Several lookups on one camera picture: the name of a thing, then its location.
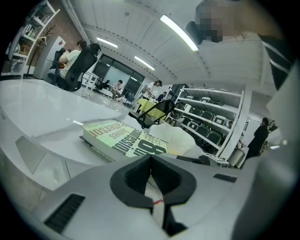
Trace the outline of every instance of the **man in white shirt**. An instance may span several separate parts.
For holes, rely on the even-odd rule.
[[[147,100],[149,100],[150,98],[155,98],[155,96],[153,95],[153,92],[155,92],[155,91],[157,92],[158,87],[161,87],[162,85],[163,85],[163,83],[160,80],[149,83],[149,85],[146,87],[146,90],[142,97]]]
[[[115,99],[116,95],[117,95],[117,98],[122,96],[118,92],[119,90],[122,89],[122,83],[123,83],[122,80],[118,80],[118,82],[113,85],[113,87],[112,87],[112,99],[111,99],[112,101]]]
[[[80,40],[77,42],[77,48],[68,54],[63,54],[60,59],[59,63],[66,64],[63,69],[59,69],[59,75],[61,78],[65,79],[68,70],[72,67],[76,59],[78,58],[79,54],[81,53],[82,49],[86,47],[86,41]],[[50,69],[48,71],[48,77],[45,79],[46,82],[52,83],[54,78],[55,69]]]

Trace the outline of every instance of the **vent slot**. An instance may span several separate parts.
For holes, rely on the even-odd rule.
[[[85,197],[71,194],[61,206],[45,221],[45,225],[61,233],[84,201]]]

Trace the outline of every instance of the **book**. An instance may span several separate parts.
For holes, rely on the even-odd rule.
[[[110,160],[170,153],[167,142],[117,120],[104,120],[81,127],[83,139]]]

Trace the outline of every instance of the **brick wall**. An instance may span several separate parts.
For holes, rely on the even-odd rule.
[[[65,7],[62,5],[60,0],[48,0],[49,3],[52,5],[52,7],[55,10],[60,9],[58,14],[51,20],[51,22],[47,25],[44,32],[41,34],[41,37],[45,35],[45,33],[48,31],[48,29],[54,25],[55,28],[51,30],[51,33],[49,37],[52,36],[60,36],[62,39],[66,41],[66,45],[64,46],[65,49],[71,49],[74,50],[76,48],[76,43],[82,39],[81,35],[77,31],[75,25],[73,24],[71,18],[69,17],[67,11],[65,10]],[[44,47],[44,43],[36,43],[34,49],[31,52],[31,55],[29,57],[29,60],[27,62],[27,65],[30,64],[30,61],[32,59],[32,55],[37,48],[37,51],[34,55],[32,66],[36,65],[36,62],[40,56],[40,53]]]

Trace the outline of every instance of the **ceiling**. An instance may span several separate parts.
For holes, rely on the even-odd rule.
[[[260,93],[275,92],[269,57],[256,34],[227,37],[220,43],[204,41],[199,51],[193,52],[160,21],[162,15],[167,15],[184,29],[194,20],[195,7],[202,0],[67,1],[91,42],[99,37],[117,44],[114,48],[99,42],[105,54],[153,80],[163,84],[249,84]]]

